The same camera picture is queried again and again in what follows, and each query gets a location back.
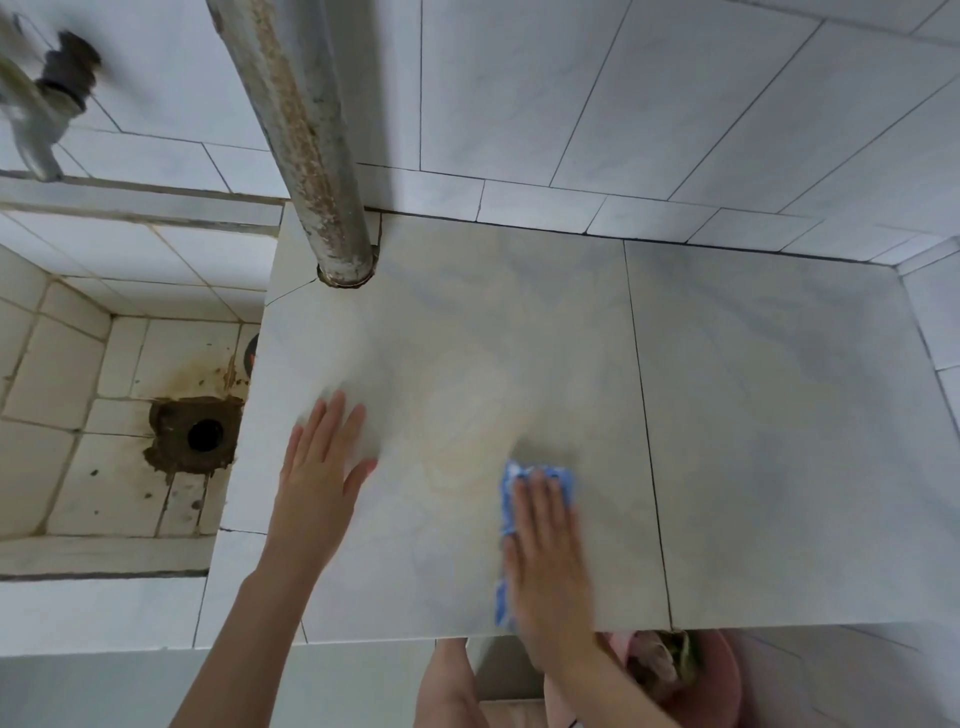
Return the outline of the person's left hand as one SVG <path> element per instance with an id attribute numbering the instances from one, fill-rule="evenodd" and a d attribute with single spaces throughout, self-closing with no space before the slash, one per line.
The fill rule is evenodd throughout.
<path id="1" fill-rule="evenodd" d="M 348 409 L 345 398 L 341 427 L 325 459 L 315 459 L 315 406 L 306 424 L 294 427 L 270 517 L 270 552 L 317 563 L 337 552 L 356 505 L 345 500 L 345 478 L 361 460 L 377 459 L 357 455 L 366 414 L 363 404 Z"/>

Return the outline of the rubbish in bucket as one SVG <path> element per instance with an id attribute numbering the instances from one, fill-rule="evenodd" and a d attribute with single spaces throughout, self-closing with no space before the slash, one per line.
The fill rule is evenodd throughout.
<path id="1" fill-rule="evenodd" d="M 685 630 L 646 630 L 632 634 L 627 670 L 648 693 L 693 684 L 703 667 L 697 638 Z"/>

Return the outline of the rusty grey metal pipe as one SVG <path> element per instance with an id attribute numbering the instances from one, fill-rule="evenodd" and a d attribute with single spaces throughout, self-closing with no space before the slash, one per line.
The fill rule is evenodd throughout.
<path id="1" fill-rule="evenodd" d="M 205 0 L 297 218 L 334 288 L 359 288 L 379 253 L 365 219 L 323 0 Z"/>

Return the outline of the person's leg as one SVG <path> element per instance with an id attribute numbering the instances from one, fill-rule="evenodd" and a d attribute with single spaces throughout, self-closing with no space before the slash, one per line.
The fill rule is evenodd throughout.
<path id="1" fill-rule="evenodd" d="M 490 728 L 467 642 L 466 637 L 436 640 L 418 688 L 413 728 Z"/>

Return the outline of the pink plastic bucket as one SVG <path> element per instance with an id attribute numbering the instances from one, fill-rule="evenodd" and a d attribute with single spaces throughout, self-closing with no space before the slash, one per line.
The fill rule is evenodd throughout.
<path id="1" fill-rule="evenodd" d="M 661 701 L 650 698 L 680 728 L 738 728 L 743 686 L 735 654 L 718 631 L 699 631 L 694 637 L 703 661 L 696 680 Z"/>

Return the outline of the person's right forearm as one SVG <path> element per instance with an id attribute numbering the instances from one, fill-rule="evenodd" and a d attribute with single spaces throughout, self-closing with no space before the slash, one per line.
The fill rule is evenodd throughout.
<path id="1" fill-rule="evenodd" d="M 605 634 L 549 638 L 536 660 L 548 728 L 681 728 L 626 672 Z"/>

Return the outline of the person's right hand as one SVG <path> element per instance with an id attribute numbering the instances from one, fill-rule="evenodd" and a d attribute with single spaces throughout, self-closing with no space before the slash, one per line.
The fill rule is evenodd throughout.
<path id="1" fill-rule="evenodd" d="M 549 639 L 594 635 L 593 589 L 576 507 L 566 506 L 559 483 L 538 470 L 513 483 L 516 534 L 522 553 L 515 632 L 540 670 Z"/>

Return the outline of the blue cleaning cloth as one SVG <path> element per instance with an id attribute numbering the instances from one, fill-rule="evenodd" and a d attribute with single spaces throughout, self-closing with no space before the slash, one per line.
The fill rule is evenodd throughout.
<path id="1" fill-rule="evenodd" d="M 558 481 L 559 491 L 565 506 L 573 504 L 575 479 L 572 470 L 568 467 L 554 467 L 549 465 L 525 466 L 517 460 L 506 462 L 499 483 L 500 499 L 500 529 L 499 547 L 503 555 L 506 540 L 517 531 L 514 507 L 514 483 L 517 480 L 527 480 L 535 471 L 541 472 L 546 480 Z M 506 567 L 501 566 L 495 592 L 495 625 L 508 632 L 516 631 L 516 621 L 510 604 L 509 582 Z"/>

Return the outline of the person's left forearm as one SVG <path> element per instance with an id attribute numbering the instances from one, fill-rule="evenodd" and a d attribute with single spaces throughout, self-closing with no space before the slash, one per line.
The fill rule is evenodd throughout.
<path id="1" fill-rule="evenodd" d="M 169 728 L 270 728 L 295 634 L 341 542 L 267 539 Z"/>

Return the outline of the grey metal water tap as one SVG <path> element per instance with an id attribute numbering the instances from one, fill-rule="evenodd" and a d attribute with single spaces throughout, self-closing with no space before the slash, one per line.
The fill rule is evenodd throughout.
<path id="1" fill-rule="evenodd" d="M 60 30 L 56 47 L 43 55 L 40 74 L 31 78 L 21 63 L 34 52 L 17 15 L 0 6 L 0 114 L 30 175 L 42 183 L 58 183 L 65 174 L 55 147 L 87 111 L 102 56 L 78 34 Z"/>

